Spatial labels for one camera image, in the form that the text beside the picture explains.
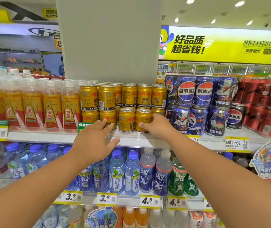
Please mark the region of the person's right hand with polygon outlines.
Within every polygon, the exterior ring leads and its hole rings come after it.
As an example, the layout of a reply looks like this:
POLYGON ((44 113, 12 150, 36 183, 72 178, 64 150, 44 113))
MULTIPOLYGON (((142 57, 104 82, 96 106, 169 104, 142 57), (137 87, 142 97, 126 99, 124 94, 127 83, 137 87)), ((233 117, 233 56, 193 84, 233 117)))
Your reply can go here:
POLYGON ((152 114, 152 121, 156 124, 156 134, 152 134, 153 136, 162 139, 164 141, 169 141, 174 136, 181 135, 174 127, 169 123, 166 117, 154 113, 152 114))

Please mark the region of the gold energy drink can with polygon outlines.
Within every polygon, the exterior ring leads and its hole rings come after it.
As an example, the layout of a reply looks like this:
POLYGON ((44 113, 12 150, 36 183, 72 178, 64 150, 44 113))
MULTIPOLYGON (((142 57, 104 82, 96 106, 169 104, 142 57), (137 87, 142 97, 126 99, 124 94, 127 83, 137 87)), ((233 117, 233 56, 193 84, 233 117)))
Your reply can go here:
POLYGON ((148 108, 138 108, 135 112, 135 132, 137 133, 148 133, 147 130, 139 126, 140 122, 151 123, 152 111, 148 108))

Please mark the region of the person's left forearm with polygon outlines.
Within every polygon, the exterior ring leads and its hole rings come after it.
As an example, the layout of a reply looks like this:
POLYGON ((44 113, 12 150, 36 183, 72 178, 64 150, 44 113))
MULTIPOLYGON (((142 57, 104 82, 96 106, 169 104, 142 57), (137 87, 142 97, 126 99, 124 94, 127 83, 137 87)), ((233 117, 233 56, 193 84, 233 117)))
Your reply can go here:
POLYGON ((0 228, 31 228, 89 164, 86 155, 67 154, 0 189, 0 228))

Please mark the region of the row of blue-capped drink bottles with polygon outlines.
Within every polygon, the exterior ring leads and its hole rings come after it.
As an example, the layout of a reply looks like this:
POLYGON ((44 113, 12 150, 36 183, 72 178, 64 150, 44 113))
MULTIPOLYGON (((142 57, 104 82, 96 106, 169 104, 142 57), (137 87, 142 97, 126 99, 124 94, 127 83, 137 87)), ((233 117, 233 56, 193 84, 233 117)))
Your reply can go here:
MULTIPOLYGON (((71 149, 65 144, 11 143, 6 146, 7 166, 12 179, 27 174, 62 157, 71 149)), ((66 191, 122 193, 126 189, 126 161, 130 151, 140 158, 140 148, 117 146, 107 158, 82 170, 65 188, 66 191)))

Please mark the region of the white-capped blue-label bottle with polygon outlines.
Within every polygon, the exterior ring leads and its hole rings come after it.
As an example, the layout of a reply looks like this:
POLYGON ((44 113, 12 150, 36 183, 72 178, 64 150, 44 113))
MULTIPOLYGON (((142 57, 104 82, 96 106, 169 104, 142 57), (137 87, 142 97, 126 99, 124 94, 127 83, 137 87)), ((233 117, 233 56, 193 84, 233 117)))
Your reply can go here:
POLYGON ((139 187, 142 192, 148 193, 153 189, 153 174, 156 166, 156 157, 154 149, 145 148, 140 157, 140 183, 139 187))
POLYGON ((169 149, 163 149, 156 160, 156 168, 153 175, 153 193, 160 197, 168 195, 168 182, 173 163, 169 149))

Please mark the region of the green drink bottle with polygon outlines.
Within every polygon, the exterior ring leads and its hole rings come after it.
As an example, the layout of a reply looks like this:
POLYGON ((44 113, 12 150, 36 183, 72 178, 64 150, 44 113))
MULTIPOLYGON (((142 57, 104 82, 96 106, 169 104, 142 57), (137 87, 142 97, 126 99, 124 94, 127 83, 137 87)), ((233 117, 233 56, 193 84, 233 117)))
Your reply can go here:
POLYGON ((199 195, 199 188, 188 172, 183 181, 183 189, 186 194, 192 197, 197 197, 199 195))
POLYGON ((173 167, 169 180, 168 189, 172 195, 182 196, 184 194, 184 179, 186 176, 186 169, 181 164, 178 157, 172 159, 173 167))

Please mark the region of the row of red-capped bottles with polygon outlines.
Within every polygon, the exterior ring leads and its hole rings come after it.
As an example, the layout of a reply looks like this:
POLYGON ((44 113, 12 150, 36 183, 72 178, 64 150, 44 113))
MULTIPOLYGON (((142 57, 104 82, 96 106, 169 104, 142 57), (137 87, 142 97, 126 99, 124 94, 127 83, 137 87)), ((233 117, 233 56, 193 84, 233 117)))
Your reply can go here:
POLYGON ((57 76, 45 71, 34 71, 33 73, 31 73, 31 76, 34 77, 35 79, 46 79, 46 80, 52 80, 52 79, 65 80, 66 79, 65 76, 57 76))

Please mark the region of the orange juice bottle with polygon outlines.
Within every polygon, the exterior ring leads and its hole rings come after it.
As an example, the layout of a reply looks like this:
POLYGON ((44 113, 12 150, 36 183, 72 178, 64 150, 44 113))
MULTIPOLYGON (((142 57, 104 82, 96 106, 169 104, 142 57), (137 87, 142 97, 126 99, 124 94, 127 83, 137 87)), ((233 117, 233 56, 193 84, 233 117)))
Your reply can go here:
POLYGON ((136 211, 133 207, 123 210, 123 228, 136 228, 136 211))
POLYGON ((148 228, 149 210, 147 208, 138 208, 136 211, 135 228, 148 228))

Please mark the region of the black cola can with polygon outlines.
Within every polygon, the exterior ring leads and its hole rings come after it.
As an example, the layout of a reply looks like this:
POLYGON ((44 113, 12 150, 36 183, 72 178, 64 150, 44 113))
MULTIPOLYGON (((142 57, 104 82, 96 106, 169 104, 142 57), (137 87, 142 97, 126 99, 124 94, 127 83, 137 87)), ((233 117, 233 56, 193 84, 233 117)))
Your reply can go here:
POLYGON ((233 103, 229 109, 226 128, 231 130, 241 130, 246 112, 247 106, 245 104, 233 103))

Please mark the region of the round yellow sign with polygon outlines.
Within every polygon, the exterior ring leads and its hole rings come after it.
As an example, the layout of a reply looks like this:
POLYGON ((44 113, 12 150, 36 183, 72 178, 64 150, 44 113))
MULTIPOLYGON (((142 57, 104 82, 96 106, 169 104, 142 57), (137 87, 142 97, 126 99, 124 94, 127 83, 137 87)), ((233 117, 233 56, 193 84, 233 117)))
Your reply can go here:
POLYGON ((60 33, 56 33, 53 35, 53 38, 54 38, 54 44, 55 44, 55 47, 59 50, 62 50, 62 42, 61 42, 61 36, 60 36, 60 33))

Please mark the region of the yellow offer price tag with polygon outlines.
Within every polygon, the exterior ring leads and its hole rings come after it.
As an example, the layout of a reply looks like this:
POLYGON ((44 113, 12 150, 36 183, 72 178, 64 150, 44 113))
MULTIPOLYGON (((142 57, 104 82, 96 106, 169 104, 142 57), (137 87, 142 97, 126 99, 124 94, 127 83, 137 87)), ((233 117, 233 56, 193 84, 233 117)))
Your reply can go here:
POLYGON ((225 151, 232 153, 250 153, 248 137, 225 137, 225 151))

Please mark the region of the dark cola bottle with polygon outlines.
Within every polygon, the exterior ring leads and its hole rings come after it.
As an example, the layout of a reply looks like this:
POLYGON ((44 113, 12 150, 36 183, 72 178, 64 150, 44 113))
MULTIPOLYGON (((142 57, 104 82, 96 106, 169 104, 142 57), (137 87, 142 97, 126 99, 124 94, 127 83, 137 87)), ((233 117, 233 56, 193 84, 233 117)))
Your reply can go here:
POLYGON ((243 153, 237 153, 233 158, 232 161, 235 162, 236 164, 248 168, 249 165, 249 159, 246 154, 243 153))

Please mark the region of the grey background shelf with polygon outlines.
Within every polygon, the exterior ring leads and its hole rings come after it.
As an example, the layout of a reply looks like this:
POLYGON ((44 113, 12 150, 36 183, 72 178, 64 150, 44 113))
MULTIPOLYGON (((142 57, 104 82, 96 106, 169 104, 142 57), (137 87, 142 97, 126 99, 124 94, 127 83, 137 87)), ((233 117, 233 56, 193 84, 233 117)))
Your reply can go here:
POLYGON ((2 67, 16 68, 19 71, 23 69, 29 69, 32 73, 44 71, 38 49, 0 48, 0 64, 2 67))

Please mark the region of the stack of red cola cans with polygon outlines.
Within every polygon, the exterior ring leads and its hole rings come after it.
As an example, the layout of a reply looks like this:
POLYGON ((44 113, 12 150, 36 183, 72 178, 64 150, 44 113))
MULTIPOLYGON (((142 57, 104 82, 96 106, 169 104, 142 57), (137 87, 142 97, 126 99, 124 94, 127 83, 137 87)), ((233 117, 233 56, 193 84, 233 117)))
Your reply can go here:
POLYGON ((271 138, 271 79, 238 80, 234 103, 247 106, 242 127, 271 138))

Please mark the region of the yellow wall banner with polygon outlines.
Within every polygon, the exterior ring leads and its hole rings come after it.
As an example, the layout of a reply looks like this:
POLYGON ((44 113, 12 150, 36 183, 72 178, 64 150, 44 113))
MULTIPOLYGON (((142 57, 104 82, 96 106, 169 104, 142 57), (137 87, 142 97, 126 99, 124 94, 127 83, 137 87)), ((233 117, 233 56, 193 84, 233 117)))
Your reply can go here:
POLYGON ((161 26, 159 60, 271 65, 271 31, 161 26))

